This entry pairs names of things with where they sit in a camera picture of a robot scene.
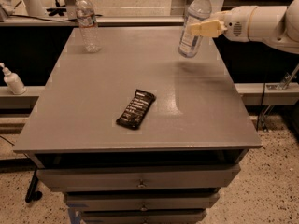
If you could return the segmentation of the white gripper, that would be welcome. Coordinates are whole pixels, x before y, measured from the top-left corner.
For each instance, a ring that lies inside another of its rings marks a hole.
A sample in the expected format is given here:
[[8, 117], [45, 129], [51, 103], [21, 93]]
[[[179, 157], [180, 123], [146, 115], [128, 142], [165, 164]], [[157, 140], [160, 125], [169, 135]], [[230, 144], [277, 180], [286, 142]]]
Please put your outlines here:
[[241, 6], [215, 12], [210, 15], [209, 21], [188, 25], [187, 32], [194, 36], [213, 38], [224, 33], [231, 41], [249, 42], [249, 24], [256, 8], [256, 6]]

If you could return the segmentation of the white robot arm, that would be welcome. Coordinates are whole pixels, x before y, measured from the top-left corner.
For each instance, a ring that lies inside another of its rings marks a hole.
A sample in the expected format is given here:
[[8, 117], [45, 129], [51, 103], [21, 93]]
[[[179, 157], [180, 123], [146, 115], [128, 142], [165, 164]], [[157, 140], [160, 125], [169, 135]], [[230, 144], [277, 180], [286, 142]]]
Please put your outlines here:
[[289, 6], [240, 6], [217, 12], [187, 26], [191, 35], [234, 42], [261, 42], [270, 48], [299, 53], [299, 0]]

